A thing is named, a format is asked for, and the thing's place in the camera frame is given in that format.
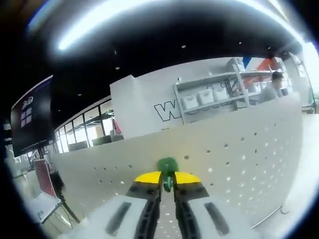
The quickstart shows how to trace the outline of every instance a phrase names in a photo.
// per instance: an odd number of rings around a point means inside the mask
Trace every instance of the red panel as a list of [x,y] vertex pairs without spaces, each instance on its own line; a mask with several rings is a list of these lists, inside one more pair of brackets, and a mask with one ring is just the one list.
[[34,161],[34,167],[42,192],[56,198],[46,161],[44,159],[36,160]]

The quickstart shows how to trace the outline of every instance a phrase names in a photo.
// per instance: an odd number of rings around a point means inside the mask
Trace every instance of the green object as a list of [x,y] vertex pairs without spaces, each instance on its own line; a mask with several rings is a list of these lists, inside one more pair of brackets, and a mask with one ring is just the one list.
[[168,193],[172,187],[172,175],[178,172],[178,164],[172,157],[162,158],[157,163],[158,171],[162,172],[163,186]]

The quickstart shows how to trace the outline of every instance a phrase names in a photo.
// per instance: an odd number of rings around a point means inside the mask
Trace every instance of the person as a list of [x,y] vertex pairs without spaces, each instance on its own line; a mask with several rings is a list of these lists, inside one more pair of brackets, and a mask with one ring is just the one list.
[[263,102],[274,100],[277,97],[282,97],[280,88],[282,87],[283,74],[281,72],[275,71],[271,75],[271,82],[262,90],[259,95],[258,102],[261,104]]

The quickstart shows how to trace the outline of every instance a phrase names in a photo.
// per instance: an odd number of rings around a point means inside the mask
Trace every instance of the glass wall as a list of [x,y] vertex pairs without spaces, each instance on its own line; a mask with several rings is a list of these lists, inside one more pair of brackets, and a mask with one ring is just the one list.
[[93,147],[95,139],[110,135],[113,130],[112,119],[114,113],[111,101],[106,101],[79,115],[56,131],[58,152],[69,152],[69,145],[84,141],[88,147]]

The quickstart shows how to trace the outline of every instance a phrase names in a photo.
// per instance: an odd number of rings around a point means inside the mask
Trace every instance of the perforated white panel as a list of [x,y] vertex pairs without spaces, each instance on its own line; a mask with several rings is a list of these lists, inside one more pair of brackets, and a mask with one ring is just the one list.
[[[198,175],[210,195],[246,214],[251,226],[282,205],[298,166],[302,120],[298,95],[249,109],[53,158],[66,197],[85,213],[117,194],[134,178],[174,157],[181,171]],[[171,194],[163,193],[158,238],[178,238]]]

